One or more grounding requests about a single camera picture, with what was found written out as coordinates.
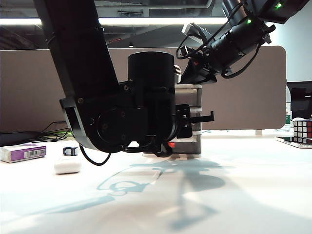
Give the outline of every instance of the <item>eraser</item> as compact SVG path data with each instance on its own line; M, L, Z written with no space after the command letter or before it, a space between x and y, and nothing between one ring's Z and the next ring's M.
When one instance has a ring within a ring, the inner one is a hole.
M44 157L45 154L46 146L34 143L0 147L1 161L9 163Z
M57 174L77 173L80 169L80 156L61 156L54 164L54 170Z

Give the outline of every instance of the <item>red light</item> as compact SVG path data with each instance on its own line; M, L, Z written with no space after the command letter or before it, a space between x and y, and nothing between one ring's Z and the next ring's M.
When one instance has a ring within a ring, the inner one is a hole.
M168 145L171 147L171 148L174 148L176 146L176 143L175 142L168 142Z

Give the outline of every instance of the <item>black cord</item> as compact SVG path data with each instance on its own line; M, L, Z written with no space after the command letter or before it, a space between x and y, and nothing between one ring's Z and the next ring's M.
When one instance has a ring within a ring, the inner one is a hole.
M144 152L144 151L148 151L150 149L150 146L153 143L154 143L154 138L149 143L147 143L146 145L138 146L138 147L127 147L123 151L126 152L126 153L131 153L131 154L141 153L141 152Z
M239 10L239 8L243 6L243 2L240 2L238 5L236 5L236 7L234 8L233 12L230 13L229 17L228 17L228 20L204 43L202 44L200 47L198 47L196 50L188 53L187 55L184 55L184 56L181 56L179 57L178 55L178 52L179 50L181 49L183 43L187 40L187 38L191 37L191 36L196 36L197 34L190 34L190 35L187 35L183 41L181 42L181 44L178 46L176 52L175 52L175 56L177 59L187 59L188 57L192 56L193 54L197 53L199 50L202 50L203 47L207 46L209 44L209 42L214 39L216 37L216 35L218 33L221 32L221 30L230 22L230 20L233 18L233 16L236 14L236 12Z
M109 153L108 156L107 156L107 158L106 158L102 163L98 163L98 162L94 162L92 159L90 159L90 158L88 157L88 155L86 154L86 152L85 152L85 150L84 150L84 148L83 148L82 145L79 145L79 147L80 147L80 150L81 150L83 156L86 158L86 160L88 160L89 162L91 162L93 165L96 165L96 166L102 166L102 165L104 165L104 164L109 160L109 158L110 158L111 155L112 155L111 153Z
M52 36L49 40L47 40L47 45L50 45L50 43L55 39L57 38L57 36Z
M66 123L66 121L54 121L54 122L50 123L46 128L44 128L44 129L42 130L42 132L44 132L45 130L47 130L52 124L55 124L55 123Z
M235 8L233 8L233 12L230 13L228 20L208 39L206 43L202 45L202 47L207 46L209 42L221 32L221 30L230 22L230 20L233 18L233 16L236 14L241 6L243 6L243 2L240 2L238 5L236 5Z
M40 143L40 142L57 142L60 140L65 140L66 135L70 132L67 131L65 134L56 134L56 133L42 133L36 139L31 139L32 143Z
M64 135L63 135L63 137L65 137L67 134L69 134L71 132L71 129L68 129L65 133L64 133Z
M179 47L177 48L177 50L175 51L175 56L176 56L177 59L187 59L188 57L190 57L190 56L192 56L193 54L197 53L197 52L201 49L201 47L198 47L196 50L194 50L194 51L188 53L187 55L184 55L184 56L179 57L179 54L178 54L178 53L179 53L179 50L181 49L183 43L187 40L187 38L189 38L189 37L191 37L191 36L196 36L196 34L189 34L189 35L187 35L187 36L183 39L183 41L181 42L181 44L179 45Z
M250 59L250 61L242 69L240 69L238 72L235 72L235 73L233 73L231 75L228 75L228 76L226 75L226 70L224 70L221 73L222 77L225 78L225 79L232 79L232 78L237 77L240 74L242 74L250 66L250 64L253 62L255 57L257 57L257 55L259 53L259 50L260 50L260 47L261 47L261 44L258 44L258 47L256 49L256 52L255 52L254 56Z
M68 130L70 128L60 128L60 129L55 129L55 130L51 130L51 131L45 131L44 133L54 133L54 132L59 132L59 131L62 131L62 130Z

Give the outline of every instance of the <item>purple label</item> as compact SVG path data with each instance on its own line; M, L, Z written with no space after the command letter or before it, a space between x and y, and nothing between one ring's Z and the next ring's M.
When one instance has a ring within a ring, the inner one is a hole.
M33 147L22 150L11 151L11 161L28 159L32 157L44 156L46 152L46 146Z

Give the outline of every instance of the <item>barcode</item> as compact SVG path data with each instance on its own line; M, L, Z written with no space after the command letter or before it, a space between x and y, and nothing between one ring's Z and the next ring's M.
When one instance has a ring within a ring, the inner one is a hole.
M40 150L40 155L45 155L45 149Z
M24 158L36 157L40 155L40 150L33 150L24 153Z

